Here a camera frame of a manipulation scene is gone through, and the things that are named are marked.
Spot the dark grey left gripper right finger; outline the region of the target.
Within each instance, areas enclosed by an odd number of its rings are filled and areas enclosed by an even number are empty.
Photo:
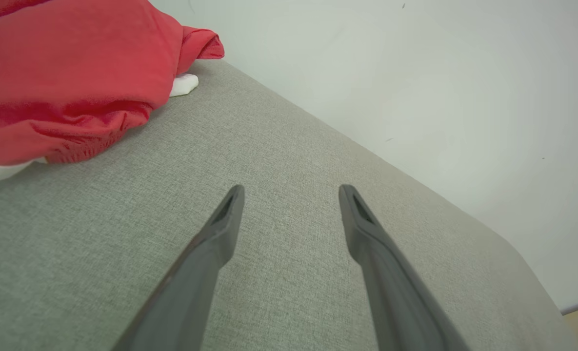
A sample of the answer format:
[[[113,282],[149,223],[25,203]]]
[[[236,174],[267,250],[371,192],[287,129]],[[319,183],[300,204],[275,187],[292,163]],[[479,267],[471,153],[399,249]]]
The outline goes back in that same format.
[[[339,187],[345,241],[360,265],[379,351],[470,351],[358,190]]]

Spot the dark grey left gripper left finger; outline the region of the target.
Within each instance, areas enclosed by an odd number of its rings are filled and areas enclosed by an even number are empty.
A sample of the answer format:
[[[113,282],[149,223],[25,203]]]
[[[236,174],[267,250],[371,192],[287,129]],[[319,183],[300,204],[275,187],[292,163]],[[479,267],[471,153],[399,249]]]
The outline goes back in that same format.
[[[235,253],[245,189],[229,189],[111,351],[201,351],[220,269]]]

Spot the red jersey with white trim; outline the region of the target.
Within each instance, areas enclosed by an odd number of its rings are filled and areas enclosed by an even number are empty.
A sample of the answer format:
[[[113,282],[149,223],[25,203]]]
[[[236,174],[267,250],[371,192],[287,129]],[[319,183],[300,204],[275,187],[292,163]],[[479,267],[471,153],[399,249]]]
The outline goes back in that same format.
[[[0,166],[95,157],[223,56],[150,0],[0,0]]]

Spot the grey fabric sofa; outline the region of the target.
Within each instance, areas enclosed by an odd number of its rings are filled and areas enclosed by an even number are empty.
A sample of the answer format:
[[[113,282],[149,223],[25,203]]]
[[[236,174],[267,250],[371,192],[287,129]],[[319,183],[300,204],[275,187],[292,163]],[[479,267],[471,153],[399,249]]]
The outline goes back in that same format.
[[[499,234],[224,61],[97,157],[0,181],[0,351],[109,351],[241,184],[203,351],[378,351],[339,186],[358,189],[473,351],[578,351]]]

